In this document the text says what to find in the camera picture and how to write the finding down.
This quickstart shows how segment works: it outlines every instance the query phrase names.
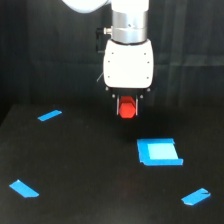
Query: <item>blue tape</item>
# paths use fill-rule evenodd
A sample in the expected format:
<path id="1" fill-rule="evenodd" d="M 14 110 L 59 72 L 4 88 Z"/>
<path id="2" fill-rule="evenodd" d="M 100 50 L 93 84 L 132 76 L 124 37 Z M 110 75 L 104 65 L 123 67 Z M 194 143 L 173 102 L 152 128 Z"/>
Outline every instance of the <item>blue tape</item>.
<path id="1" fill-rule="evenodd" d="M 39 196 L 37 192 L 26 186 L 20 180 L 17 180 L 13 184 L 9 185 L 9 187 L 11 187 L 14 191 L 18 192 L 19 194 L 21 194 L 24 198 Z"/>
<path id="2" fill-rule="evenodd" d="M 52 112 L 50 112 L 48 114 L 45 114 L 45 115 L 43 115 L 41 117 L 38 117 L 38 119 L 40 121 L 46 121 L 46 120 L 48 120 L 48 119 L 50 119 L 52 117 L 55 117 L 55 116 L 57 116 L 57 115 L 59 115 L 61 113 L 62 113 L 61 111 L 55 110 L 55 111 L 52 111 Z"/>
<path id="3" fill-rule="evenodd" d="M 175 142 L 172 138 L 139 139 L 138 142 L 139 143 L 144 143 L 144 144 L 161 144 L 161 143 L 175 144 Z"/>
<path id="4" fill-rule="evenodd" d="M 146 166 L 181 166 L 173 139 L 141 139 L 137 141 L 139 160 Z"/>
<path id="5" fill-rule="evenodd" d="M 195 191 L 194 193 L 182 198 L 181 200 L 186 205 L 195 205 L 198 202 L 210 197 L 210 195 L 211 194 L 207 190 L 201 188 L 200 190 Z"/>

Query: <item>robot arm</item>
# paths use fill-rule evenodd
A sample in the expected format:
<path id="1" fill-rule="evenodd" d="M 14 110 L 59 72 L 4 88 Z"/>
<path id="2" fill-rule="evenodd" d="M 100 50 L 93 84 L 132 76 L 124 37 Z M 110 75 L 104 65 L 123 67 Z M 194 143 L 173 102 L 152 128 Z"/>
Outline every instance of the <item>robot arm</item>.
<path id="1" fill-rule="evenodd" d="M 62 0 L 68 7 L 79 13 L 91 13 L 104 5 L 111 3 L 111 0 Z"/>
<path id="2" fill-rule="evenodd" d="M 117 114 L 123 118 L 138 115 L 139 101 L 150 91 L 153 79 L 153 51 L 147 39 L 149 0 L 62 1 L 79 13 L 111 3 L 112 26 L 103 29 L 111 35 L 104 55 L 104 82 L 116 100 Z"/>

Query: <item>black surface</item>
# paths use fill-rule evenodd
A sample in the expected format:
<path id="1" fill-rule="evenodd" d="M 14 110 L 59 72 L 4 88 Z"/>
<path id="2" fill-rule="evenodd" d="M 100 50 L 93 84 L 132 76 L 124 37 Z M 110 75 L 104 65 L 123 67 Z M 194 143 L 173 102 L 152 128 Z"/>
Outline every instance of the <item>black surface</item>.
<path id="1" fill-rule="evenodd" d="M 0 126 L 10 110 L 10 105 L 0 104 Z"/>
<path id="2" fill-rule="evenodd" d="M 37 120 L 54 109 L 63 113 Z M 223 114 L 224 108 L 149 108 L 126 121 L 97 106 L 13 106 L 0 128 L 1 224 L 220 224 Z M 138 138 L 174 138 L 184 165 L 144 166 Z M 39 197 L 10 189 L 17 179 Z M 182 203 L 202 187 L 209 199 Z"/>

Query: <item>black background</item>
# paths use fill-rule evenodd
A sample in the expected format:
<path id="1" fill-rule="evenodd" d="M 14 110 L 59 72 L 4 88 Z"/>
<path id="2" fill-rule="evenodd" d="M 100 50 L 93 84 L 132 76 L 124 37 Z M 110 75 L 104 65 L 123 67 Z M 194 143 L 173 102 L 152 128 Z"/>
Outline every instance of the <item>black background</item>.
<path id="1" fill-rule="evenodd" d="M 150 1 L 158 89 L 146 105 L 224 105 L 223 9 L 222 0 Z M 1 0 L 1 103 L 109 104 L 96 84 L 95 30 L 110 26 L 111 5 L 79 14 L 60 0 Z"/>

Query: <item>white robot body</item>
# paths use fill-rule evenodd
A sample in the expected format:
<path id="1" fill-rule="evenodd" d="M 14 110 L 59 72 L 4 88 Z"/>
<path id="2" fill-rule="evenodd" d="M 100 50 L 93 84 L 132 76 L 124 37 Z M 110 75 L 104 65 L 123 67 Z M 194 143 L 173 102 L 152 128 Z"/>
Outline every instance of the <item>white robot body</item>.
<path id="1" fill-rule="evenodd" d="M 148 88 L 153 78 L 151 41 L 126 46 L 108 40 L 103 70 L 104 81 L 111 88 Z"/>

